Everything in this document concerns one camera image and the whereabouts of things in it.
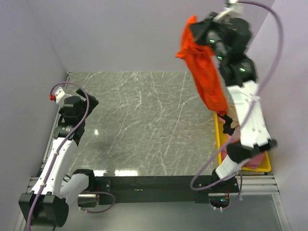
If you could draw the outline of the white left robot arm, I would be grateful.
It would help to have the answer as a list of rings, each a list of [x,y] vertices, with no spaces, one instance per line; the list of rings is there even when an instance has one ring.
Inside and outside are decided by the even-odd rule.
[[[31,191],[19,198],[28,229],[32,226],[62,227],[70,205],[78,196],[96,189],[93,170],[76,170],[67,183],[63,183],[63,178],[84,134],[85,119],[99,102],[83,89],[78,89],[76,95],[70,95],[61,87],[50,95],[50,99],[60,106],[61,115],[53,132],[51,151]]]

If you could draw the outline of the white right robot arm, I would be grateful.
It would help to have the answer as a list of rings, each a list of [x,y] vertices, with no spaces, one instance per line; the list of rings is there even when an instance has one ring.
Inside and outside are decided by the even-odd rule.
[[[251,39],[249,23],[228,13],[211,12],[203,21],[190,25],[194,41],[207,45],[218,60],[218,70],[232,97],[240,130],[231,128],[231,118],[224,115],[224,130],[232,131],[223,144],[227,155],[213,171],[211,186],[222,192],[228,180],[256,155],[277,146],[271,138],[262,113],[259,83],[254,62],[245,54]]]

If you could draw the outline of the orange t shirt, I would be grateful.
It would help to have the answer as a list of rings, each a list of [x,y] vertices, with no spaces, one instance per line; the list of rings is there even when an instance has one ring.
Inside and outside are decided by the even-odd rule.
[[[197,92],[206,107],[223,116],[227,112],[228,103],[221,87],[220,76],[212,60],[214,53],[208,46],[201,46],[194,42],[190,25],[195,22],[197,22],[196,15],[187,20],[176,57],[186,63]]]

